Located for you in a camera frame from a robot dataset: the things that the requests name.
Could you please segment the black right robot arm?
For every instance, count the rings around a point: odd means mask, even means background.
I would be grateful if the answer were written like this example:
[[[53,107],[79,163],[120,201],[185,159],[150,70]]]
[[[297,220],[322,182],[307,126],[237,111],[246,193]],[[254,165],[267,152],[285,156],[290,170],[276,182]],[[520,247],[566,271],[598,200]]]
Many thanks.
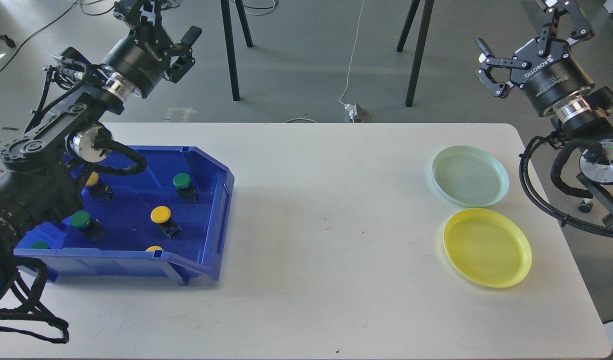
[[[537,37],[516,50],[512,57],[493,54],[482,38],[478,79],[491,94],[506,98],[519,88],[540,117],[549,117],[553,132],[535,136],[520,155],[519,177],[524,194],[561,226],[613,239],[613,91],[595,84],[572,57],[572,47],[594,37],[594,31],[574,0],[543,2],[544,21]],[[529,160],[543,144],[558,155],[549,177],[563,194],[580,198],[580,210],[596,199],[607,210],[601,224],[587,222],[551,205],[542,198],[529,177]]]

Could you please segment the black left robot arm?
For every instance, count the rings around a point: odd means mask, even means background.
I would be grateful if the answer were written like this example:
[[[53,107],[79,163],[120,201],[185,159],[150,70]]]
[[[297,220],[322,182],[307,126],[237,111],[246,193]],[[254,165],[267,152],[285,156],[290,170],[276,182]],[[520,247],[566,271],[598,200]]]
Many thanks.
[[[82,191],[92,173],[131,176],[147,160],[113,139],[100,123],[119,115],[132,95],[147,98],[162,80],[176,84],[194,66],[193,44],[202,34],[188,28],[174,42],[162,25],[158,0],[119,0],[113,16],[129,27],[100,64],[68,47],[46,66],[39,106],[19,139],[0,150],[0,321],[44,322],[60,331],[53,344],[69,341],[69,324],[41,303],[49,279],[40,259],[14,254],[28,232],[59,223],[84,208]]]

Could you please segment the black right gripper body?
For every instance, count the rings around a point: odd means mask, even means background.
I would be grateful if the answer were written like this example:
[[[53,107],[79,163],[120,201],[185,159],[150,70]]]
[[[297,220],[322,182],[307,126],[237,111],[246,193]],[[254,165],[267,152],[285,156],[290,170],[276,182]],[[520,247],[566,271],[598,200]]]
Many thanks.
[[[538,116],[554,114],[553,106],[574,93],[588,95],[595,87],[590,76],[571,55],[569,43],[554,39],[549,43],[545,57],[538,54],[539,42],[531,39],[513,55],[526,69],[512,69],[510,80],[521,88]]]

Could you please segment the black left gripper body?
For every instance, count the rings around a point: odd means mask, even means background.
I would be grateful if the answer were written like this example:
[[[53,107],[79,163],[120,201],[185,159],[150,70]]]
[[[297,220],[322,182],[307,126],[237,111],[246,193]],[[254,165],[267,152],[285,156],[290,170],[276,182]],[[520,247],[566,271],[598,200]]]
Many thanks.
[[[141,25],[127,25],[129,34],[118,41],[101,62],[107,76],[104,89],[120,99],[145,99],[160,80],[178,83],[194,66],[192,54],[173,54],[174,41],[162,26],[161,5],[151,0],[152,12]]]

